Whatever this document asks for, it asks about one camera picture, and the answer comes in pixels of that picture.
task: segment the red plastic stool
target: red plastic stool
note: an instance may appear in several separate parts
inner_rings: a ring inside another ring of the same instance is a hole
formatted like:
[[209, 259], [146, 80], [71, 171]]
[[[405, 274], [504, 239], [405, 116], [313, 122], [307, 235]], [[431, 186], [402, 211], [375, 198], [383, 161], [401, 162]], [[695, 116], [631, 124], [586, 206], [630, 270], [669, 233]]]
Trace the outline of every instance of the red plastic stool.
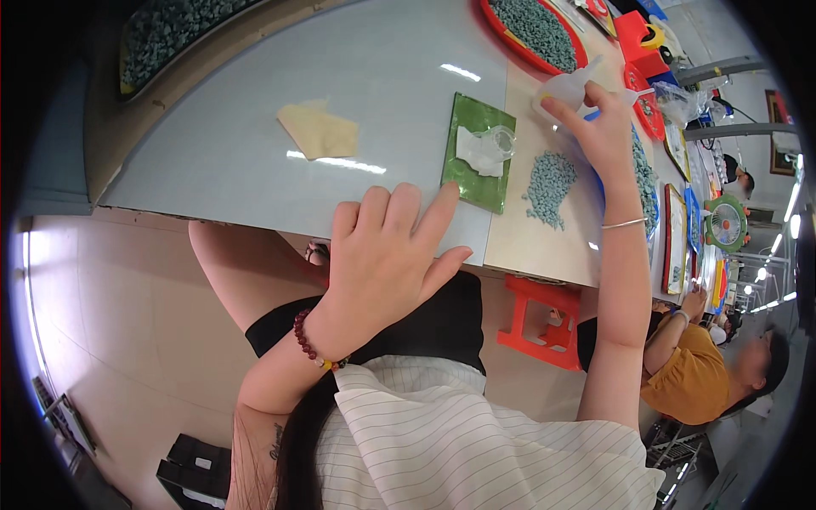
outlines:
[[[566, 370], [581, 370], [576, 335], [581, 306], [580, 292], [568, 290], [563, 286], [532, 282], [512, 274], [504, 276], [504, 286], [516, 294], [516, 307], [513, 310], [510, 332], [499, 331], [497, 341], [551, 365]], [[534, 344], [523, 336], [527, 304], [531, 299], [565, 314], [560, 326], [549, 324], [544, 334], [539, 336], [544, 345]]]

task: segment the plastic bottle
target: plastic bottle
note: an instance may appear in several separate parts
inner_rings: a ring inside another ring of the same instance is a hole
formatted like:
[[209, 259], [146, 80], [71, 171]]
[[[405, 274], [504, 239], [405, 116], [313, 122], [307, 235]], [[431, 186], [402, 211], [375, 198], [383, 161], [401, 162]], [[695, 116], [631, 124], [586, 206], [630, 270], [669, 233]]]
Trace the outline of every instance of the plastic bottle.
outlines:
[[560, 122], [547, 113], [547, 110], [541, 108], [541, 101], [547, 97], [554, 97], [577, 112], [581, 108], [581, 104], [583, 104], [583, 97], [586, 95], [583, 87], [592, 77], [592, 71], [602, 60], [603, 55], [599, 55], [592, 59], [587, 67], [576, 69], [569, 74], [558, 74], [547, 80], [533, 97], [533, 110], [546, 118], [548, 122], [560, 126]]

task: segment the red plastic basket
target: red plastic basket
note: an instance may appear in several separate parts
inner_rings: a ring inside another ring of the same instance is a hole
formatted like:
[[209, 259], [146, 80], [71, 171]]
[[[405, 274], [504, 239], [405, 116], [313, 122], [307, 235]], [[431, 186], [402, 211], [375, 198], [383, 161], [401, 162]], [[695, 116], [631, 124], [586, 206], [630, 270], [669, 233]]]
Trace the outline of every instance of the red plastic basket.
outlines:
[[[512, 32], [510, 32], [510, 30], [508, 30], [508, 28], [504, 26], [504, 23], [502, 23], [498, 16], [493, 12], [493, 10], [490, 9], [490, 3], [488, 0], [479, 0], [479, 3], [481, 5], [481, 11], [485, 14], [485, 18], [487, 18], [487, 24], [490, 25], [490, 28], [493, 29], [494, 32], [496, 32], [496, 35], [499, 36], [499, 39], [501, 39], [502, 42], [508, 48], [510, 48], [514, 53], [516, 53], [516, 55], [520, 56], [528, 64], [532, 65], [539, 71], [544, 71], [545, 73], [551, 74], [553, 76], [555, 76], [556, 74], [564, 73], [564, 71], [561, 71], [556, 66], [550, 64], [540, 56], [536, 55], [535, 52], [532, 51], [526, 45], [522, 46], [521, 44], [519, 44], [519, 41], [521, 39], [517, 38], [515, 35], [513, 37], [510, 37], [508, 33]], [[575, 33], [575, 31], [570, 26], [569, 22], [567, 22], [567, 20], [564, 19], [564, 16], [562, 16], [561, 13], [558, 12], [558, 10], [556, 10], [555, 7], [545, 2], [545, 0], [539, 0], [539, 3], [543, 5], [552, 14], [556, 15], [556, 18], [558, 18], [558, 21], [561, 23], [561, 26], [564, 27], [564, 30], [566, 30], [567, 34], [570, 36], [570, 40], [572, 41], [572, 47], [575, 49], [575, 60], [578, 67], [579, 68], [586, 67], [588, 63], [587, 51], [583, 49], [583, 44], [581, 43], [581, 39], [578, 38], [578, 34]]]
[[[630, 77], [635, 78], [634, 83], [629, 81]], [[650, 87], [646, 78], [643, 78], [641, 72], [638, 71], [637, 67], [631, 62], [627, 62], [623, 67], [623, 84], [627, 89], [631, 89], [635, 92], [644, 91]], [[666, 126], [663, 124], [663, 114], [660, 113], [657, 96], [652, 92], [651, 94], [642, 95], [638, 99], [646, 100], [649, 104], [649, 108], [652, 109], [652, 114], [646, 115], [646, 112], [643, 111], [643, 106], [641, 106], [641, 102], [639, 100], [635, 101], [632, 107], [635, 109], [638, 120], [641, 121], [641, 126], [643, 126], [646, 133], [655, 140], [664, 141], [666, 139]]]

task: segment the green fan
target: green fan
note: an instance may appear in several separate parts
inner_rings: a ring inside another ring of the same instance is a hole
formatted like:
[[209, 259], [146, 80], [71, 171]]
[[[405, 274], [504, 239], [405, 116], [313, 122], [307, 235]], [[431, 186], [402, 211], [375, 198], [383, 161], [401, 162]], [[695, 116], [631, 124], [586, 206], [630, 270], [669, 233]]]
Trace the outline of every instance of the green fan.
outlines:
[[703, 207], [709, 213], [706, 215], [707, 244], [733, 253], [751, 239], [746, 235], [748, 211], [733, 195], [724, 194], [714, 200], [706, 200]]

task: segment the white tissue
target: white tissue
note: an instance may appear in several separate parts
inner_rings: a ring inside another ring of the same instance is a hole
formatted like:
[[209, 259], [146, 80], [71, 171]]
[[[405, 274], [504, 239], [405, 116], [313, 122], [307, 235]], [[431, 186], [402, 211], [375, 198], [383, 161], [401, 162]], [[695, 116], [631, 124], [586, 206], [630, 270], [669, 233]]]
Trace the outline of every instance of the white tissue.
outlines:
[[456, 130], [456, 157], [463, 159], [470, 167], [477, 171], [479, 175], [485, 177], [501, 177], [504, 175], [504, 162], [495, 163], [485, 160], [482, 155], [471, 151], [471, 140], [475, 139], [467, 128], [459, 126]]

